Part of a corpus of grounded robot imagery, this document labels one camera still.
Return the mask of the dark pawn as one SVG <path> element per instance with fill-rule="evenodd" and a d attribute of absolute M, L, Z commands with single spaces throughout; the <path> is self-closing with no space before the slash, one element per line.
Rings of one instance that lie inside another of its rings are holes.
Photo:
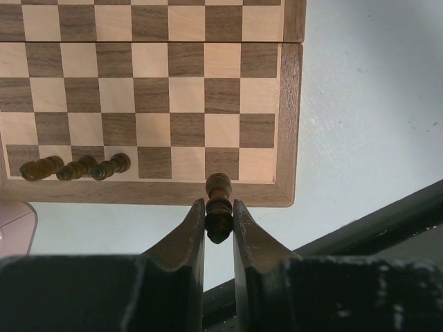
<path fill-rule="evenodd" d="M 97 160 L 90 155 L 84 155 L 78 160 L 74 160 L 63 166 L 56 177 L 60 181 L 78 180 L 84 176 L 89 176 L 91 169 L 96 166 Z"/>

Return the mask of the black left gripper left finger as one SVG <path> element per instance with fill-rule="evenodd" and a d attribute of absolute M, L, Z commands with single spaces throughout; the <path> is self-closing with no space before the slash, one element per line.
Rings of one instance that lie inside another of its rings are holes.
<path fill-rule="evenodd" d="M 143 253 L 141 331 L 201 330 L 204 220 L 204 200 L 197 199 L 184 220 Z"/>

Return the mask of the dark chess piece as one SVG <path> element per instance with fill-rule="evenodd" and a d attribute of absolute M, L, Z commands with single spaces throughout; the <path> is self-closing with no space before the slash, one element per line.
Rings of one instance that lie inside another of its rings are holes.
<path fill-rule="evenodd" d="M 214 173 L 206 180 L 205 229 L 209 239 L 220 244 L 229 237 L 233 230 L 233 205 L 229 201 L 232 184 L 223 173 Z"/>
<path fill-rule="evenodd" d="M 34 182 L 48 178 L 57 173 L 64 166 L 64 161 L 59 156 L 49 156 L 36 161 L 24 163 L 19 171 L 22 178 Z"/>
<path fill-rule="evenodd" d="M 90 175 L 96 181 L 103 181 L 114 174 L 126 172 L 131 166 L 131 160 L 127 154 L 114 154 L 109 160 L 104 160 L 91 168 Z"/>

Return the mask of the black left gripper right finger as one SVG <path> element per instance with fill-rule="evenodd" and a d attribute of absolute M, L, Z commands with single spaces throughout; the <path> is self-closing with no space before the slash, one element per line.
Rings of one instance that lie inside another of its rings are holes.
<path fill-rule="evenodd" d="M 287 331 L 290 305 L 284 260 L 297 257 L 253 219 L 241 200 L 234 201 L 235 299 L 240 331 Z"/>

